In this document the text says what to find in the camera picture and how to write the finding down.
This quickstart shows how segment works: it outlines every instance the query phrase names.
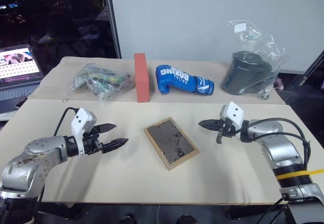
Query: clear plastic bag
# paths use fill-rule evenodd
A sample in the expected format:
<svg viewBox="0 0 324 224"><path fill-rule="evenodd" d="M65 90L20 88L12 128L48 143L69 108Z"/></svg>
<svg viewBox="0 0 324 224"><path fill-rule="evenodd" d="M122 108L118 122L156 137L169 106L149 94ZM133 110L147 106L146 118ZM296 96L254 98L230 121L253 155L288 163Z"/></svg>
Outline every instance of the clear plastic bag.
<svg viewBox="0 0 324 224"><path fill-rule="evenodd" d="M110 100L134 86L135 82L127 72L111 71L89 63L74 76L71 89L76 93L89 88L100 100Z"/></svg>
<svg viewBox="0 0 324 224"><path fill-rule="evenodd" d="M287 61L286 50L249 21L230 21L228 25L237 34L239 47L221 88L233 95L256 94L268 99L280 66Z"/></svg>

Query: shoe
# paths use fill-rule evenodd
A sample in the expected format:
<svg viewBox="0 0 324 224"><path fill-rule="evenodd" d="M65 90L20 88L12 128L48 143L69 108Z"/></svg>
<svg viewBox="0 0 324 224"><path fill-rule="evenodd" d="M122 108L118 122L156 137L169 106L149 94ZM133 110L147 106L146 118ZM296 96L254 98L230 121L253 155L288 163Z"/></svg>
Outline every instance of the shoe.
<svg viewBox="0 0 324 224"><path fill-rule="evenodd" d="M132 214L125 215L118 224L137 224Z"/></svg>
<svg viewBox="0 0 324 224"><path fill-rule="evenodd" d="M191 215L183 215L178 219L177 224L200 224L200 223Z"/></svg>

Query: blue boxing glove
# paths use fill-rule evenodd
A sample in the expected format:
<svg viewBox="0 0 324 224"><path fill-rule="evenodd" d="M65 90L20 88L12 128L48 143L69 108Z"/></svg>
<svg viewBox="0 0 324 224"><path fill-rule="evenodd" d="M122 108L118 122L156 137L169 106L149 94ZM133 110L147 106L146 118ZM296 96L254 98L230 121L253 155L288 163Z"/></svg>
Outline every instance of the blue boxing glove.
<svg viewBox="0 0 324 224"><path fill-rule="evenodd" d="M155 74L157 87L161 94L167 94L170 86L202 95L211 95L214 92L212 81L200 76L191 76L173 66L160 65L156 68Z"/></svg>

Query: red foam block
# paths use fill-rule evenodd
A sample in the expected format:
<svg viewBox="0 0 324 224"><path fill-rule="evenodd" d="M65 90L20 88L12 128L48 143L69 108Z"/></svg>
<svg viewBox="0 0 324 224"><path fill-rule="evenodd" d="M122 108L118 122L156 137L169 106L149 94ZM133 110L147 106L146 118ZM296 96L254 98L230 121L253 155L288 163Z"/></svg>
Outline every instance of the red foam block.
<svg viewBox="0 0 324 224"><path fill-rule="evenodd" d="M137 91L137 102L150 101L150 88L148 81L148 71L144 53L134 54L135 60L135 85Z"/></svg>

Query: white table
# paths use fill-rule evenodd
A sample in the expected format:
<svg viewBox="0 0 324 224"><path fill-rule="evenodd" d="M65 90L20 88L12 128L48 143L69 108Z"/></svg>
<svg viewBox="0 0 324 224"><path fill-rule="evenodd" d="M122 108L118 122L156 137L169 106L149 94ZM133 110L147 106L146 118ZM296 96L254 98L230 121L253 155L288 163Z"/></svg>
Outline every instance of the white table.
<svg viewBox="0 0 324 224"><path fill-rule="evenodd" d="M134 60L104 59L104 58L80 58L64 57L40 83L38 89L30 95L29 99L69 99L69 100L98 100L92 92L73 94L70 84L73 76L79 72L85 64L94 62L100 66L116 71L127 71L134 75ZM174 87L167 95L162 95L157 90L155 69L158 65L169 64L178 67L189 74L206 77L215 84L214 93L211 96L191 94ZM225 76L228 65L216 62L200 61L152 61L147 60L147 68L150 80L151 102L166 103L221 103L235 101L238 104L285 104L275 90L270 98L264 100L255 95L230 95L220 89L220 83ZM137 102L135 88L113 99L120 102Z"/></svg>
<svg viewBox="0 0 324 224"><path fill-rule="evenodd" d="M45 187L45 201L96 203L195 203L259 204L280 198L279 185L257 143L223 138L198 125L219 118L223 104L134 103L29 99L0 131L0 169L19 155L27 143L51 136L64 109L85 107L98 118L97 124L114 123L117 128L101 135L109 142L129 138L123 147L102 155L70 158L55 167ZM284 117L296 122L311 141L309 170L323 167L324 150L288 105L241 104L246 119ZM172 117L187 133L200 153L168 171L143 129ZM64 120L59 135L71 135L72 114ZM297 133L283 122L287 132ZM302 154L302 143L291 139ZM324 191L324 174L312 179Z"/></svg>

